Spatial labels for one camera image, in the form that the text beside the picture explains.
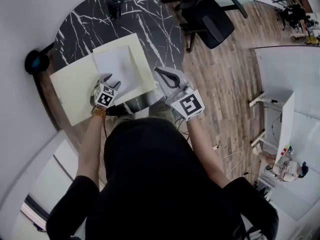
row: black bottle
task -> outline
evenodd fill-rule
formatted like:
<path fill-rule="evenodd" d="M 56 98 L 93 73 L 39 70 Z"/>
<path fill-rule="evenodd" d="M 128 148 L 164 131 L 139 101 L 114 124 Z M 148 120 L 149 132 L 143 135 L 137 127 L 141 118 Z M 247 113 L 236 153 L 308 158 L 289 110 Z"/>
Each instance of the black bottle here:
<path fill-rule="evenodd" d="M 121 16 L 121 6 L 124 1 L 125 0 L 106 0 L 111 18 L 116 19 Z"/>

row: marble tabletop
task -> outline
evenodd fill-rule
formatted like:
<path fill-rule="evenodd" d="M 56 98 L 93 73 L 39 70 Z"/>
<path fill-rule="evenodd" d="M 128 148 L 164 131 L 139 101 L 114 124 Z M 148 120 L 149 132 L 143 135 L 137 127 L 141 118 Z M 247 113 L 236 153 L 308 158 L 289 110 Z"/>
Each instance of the marble tabletop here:
<path fill-rule="evenodd" d="M 136 33 L 150 69 L 182 70 L 184 36 L 176 17 L 159 0 L 124 0 L 122 15 L 112 19 L 106 0 L 85 0 L 61 24 L 53 47 L 53 67 L 58 71 L 115 39 Z M 163 96 L 161 88 L 109 108 L 110 116 L 141 111 Z"/>

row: pants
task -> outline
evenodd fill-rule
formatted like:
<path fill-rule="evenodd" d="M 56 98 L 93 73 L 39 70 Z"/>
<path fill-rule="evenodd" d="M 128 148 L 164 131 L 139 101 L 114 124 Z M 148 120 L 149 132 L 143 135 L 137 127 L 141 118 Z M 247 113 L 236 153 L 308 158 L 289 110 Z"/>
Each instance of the pants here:
<path fill-rule="evenodd" d="M 149 107 L 148 118 L 160 118 L 160 119 L 167 120 L 173 124 L 175 123 L 174 122 L 174 115 L 173 115 L 172 111 L 167 106 L 167 104 L 165 104 L 165 102 L 163 100 L 159 100 Z M 127 115 L 115 117 L 114 121 L 113 121 L 113 129 L 124 122 L 128 122 L 128 121 L 131 121 L 134 119 L 135 119 L 135 117 L 133 114 L 127 114 Z"/>

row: open folder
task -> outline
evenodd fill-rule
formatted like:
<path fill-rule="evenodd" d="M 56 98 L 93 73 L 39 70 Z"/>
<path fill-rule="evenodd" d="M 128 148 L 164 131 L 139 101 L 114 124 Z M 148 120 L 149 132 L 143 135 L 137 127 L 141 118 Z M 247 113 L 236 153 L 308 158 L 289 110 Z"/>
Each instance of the open folder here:
<path fill-rule="evenodd" d="M 104 73 L 121 81 L 116 106 L 157 87 L 136 34 L 106 43 L 50 76 L 72 126 L 91 116 L 90 95 Z"/>

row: cream folder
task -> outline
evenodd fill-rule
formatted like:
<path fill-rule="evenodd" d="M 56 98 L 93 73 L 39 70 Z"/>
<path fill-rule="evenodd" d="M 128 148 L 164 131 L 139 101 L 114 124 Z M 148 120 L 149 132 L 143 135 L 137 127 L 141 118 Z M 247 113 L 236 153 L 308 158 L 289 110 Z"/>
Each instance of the cream folder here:
<path fill-rule="evenodd" d="M 155 82 L 154 77 L 153 77 L 151 70 L 149 68 L 149 64 L 146 59 L 144 50 L 142 49 L 142 46 L 139 42 L 139 39 L 138 39 L 138 36 L 136 33 L 121 37 L 121 38 L 116 39 L 114 41 L 108 42 L 104 45 L 101 45 L 101 46 L 93 49 L 93 53 L 98 54 L 98 53 L 104 52 L 106 50 L 118 48 L 121 46 L 129 46 L 129 49 L 131 51 L 134 62 L 140 72 L 140 75 L 142 78 L 142 83 L 140 86 L 129 91 L 128 93 L 121 96 L 120 98 L 118 98 L 118 99 L 115 98 L 114 104 L 116 106 L 157 88 L 156 82 Z M 108 72 L 108 64 L 107 63 L 106 63 L 105 71 L 99 72 L 99 73 L 100 74 L 110 73 L 110 72 Z"/>
<path fill-rule="evenodd" d="M 91 54 L 65 66 L 50 78 L 72 126 L 91 116 L 90 95 L 99 79 Z"/>

